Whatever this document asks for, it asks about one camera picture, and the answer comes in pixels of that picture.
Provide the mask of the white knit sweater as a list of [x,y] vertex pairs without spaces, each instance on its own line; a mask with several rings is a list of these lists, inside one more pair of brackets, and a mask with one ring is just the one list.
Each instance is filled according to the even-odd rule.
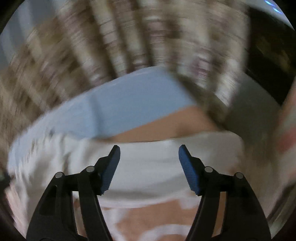
[[[184,240],[200,203],[189,189],[178,149],[186,145],[206,166],[233,175],[243,141],[231,132],[210,132],[158,142],[121,143],[111,185],[99,197],[114,240]],[[57,172],[79,173],[106,156],[113,144],[51,134],[32,141],[9,169],[7,191],[17,230],[25,235],[46,186]]]

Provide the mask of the blue and orange bedsheet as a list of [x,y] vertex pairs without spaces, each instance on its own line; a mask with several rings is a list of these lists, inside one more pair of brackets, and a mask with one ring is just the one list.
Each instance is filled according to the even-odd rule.
[[77,140],[158,142],[221,131],[165,69],[150,67],[95,87],[42,115],[13,143],[8,170],[32,141],[51,134]]

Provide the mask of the floral curtain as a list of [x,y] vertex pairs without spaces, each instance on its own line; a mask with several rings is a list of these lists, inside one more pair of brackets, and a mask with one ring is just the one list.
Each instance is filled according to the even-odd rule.
[[245,1],[1,1],[1,8],[2,163],[40,115],[145,67],[169,68],[222,123],[246,66]]

